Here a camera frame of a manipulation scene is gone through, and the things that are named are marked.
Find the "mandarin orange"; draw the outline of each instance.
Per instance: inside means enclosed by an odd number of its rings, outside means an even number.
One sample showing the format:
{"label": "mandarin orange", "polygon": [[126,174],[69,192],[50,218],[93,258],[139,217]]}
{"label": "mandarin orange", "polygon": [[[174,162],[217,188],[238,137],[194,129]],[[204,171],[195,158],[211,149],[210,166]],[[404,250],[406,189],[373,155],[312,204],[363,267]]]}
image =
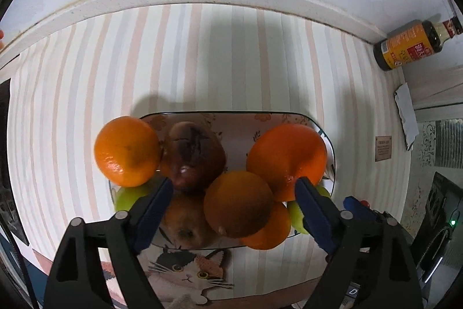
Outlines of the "mandarin orange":
{"label": "mandarin orange", "polygon": [[147,182],[159,166],[156,132],[142,120],[123,116],[109,121],[96,137],[95,160],[101,172],[123,187]]}
{"label": "mandarin orange", "polygon": [[323,177],[325,143],[311,127],[283,124],[267,131],[249,151],[246,170],[267,182],[277,202],[294,201],[294,185],[306,176],[313,185]]}
{"label": "mandarin orange", "polygon": [[272,206],[267,183],[245,170],[221,174],[204,197],[204,215],[211,228],[235,239],[254,234],[267,224]]}
{"label": "mandarin orange", "polygon": [[241,242],[252,249],[269,250],[286,240],[290,231],[288,209],[283,203],[274,202],[267,224],[257,233],[241,238]]}

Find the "sauce bottle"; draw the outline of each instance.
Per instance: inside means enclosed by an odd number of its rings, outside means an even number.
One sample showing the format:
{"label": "sauce bottle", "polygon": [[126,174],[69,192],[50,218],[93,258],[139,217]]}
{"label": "sauce bottle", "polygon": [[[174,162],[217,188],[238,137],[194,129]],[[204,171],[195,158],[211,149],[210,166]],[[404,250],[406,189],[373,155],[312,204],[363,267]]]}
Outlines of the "sauce bottle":
{"label": "sauce bottle", "polygon": [[374,58],[381,69],[395,69],[440,52],[445,41],[462,32],[463,28],[457,17],[440,23],[424,21],[374,44]]}

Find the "calico cat print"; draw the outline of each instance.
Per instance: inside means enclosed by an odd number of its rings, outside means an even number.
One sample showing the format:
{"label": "calico cat print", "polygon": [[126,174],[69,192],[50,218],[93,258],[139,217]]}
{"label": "calico cat print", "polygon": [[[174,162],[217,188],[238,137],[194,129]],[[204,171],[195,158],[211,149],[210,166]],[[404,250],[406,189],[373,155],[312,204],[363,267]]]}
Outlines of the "calico cat print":
{"label": "calico cat print", "polygon": [[156,261],[148,261],[148,281],[163,304],[185,296],[195,304],[206,304],[204,290],[233,287],[224,279],[226,253],[217,249],[203,256],[190,250],[163,248]]}

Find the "screw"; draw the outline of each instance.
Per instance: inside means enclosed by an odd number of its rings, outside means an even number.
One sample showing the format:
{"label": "screw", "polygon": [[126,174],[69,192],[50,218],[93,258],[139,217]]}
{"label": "screw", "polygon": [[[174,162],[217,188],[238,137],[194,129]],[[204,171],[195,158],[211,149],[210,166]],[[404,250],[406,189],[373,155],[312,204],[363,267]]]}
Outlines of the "screw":
{"label": "screw", "polygon": [[129,213],[125,210],[121,210],[121,211],[118,211],[116,212],[116,219],[118,220],[122,220],[122,219],[125,219],[127,216],[129,215]]}
{"label": "screw", "polygon": [[354,216],[353,216],[353,214],[352,214],[350,211],[343,210],[343,211],[341,211],[341,217],[342,217],[343,219],[350,220],[350,219],[352,219]]}
{"label": "screw", "polygon": [[394,218],[387,218],[387,223],[390,225],[390,226],[393,226],[395,227],[397,225],[397,220],[394,219]]}
{"label": "screw", "polygon": [[73,218],[73,220],[71,220],[71,226],[73,227],[77,227],[81,223],[82,223],[82,218]]}

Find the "small sign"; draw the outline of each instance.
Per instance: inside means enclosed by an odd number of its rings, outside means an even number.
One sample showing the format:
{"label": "small sign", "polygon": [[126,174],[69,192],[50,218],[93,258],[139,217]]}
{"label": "small sign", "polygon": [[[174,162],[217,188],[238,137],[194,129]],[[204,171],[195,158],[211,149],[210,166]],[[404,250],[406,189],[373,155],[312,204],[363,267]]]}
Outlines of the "small sign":
{"label": "small sign", "polygon": [[392,156],[392,136],[376,137],[374,161],[390,159]]}

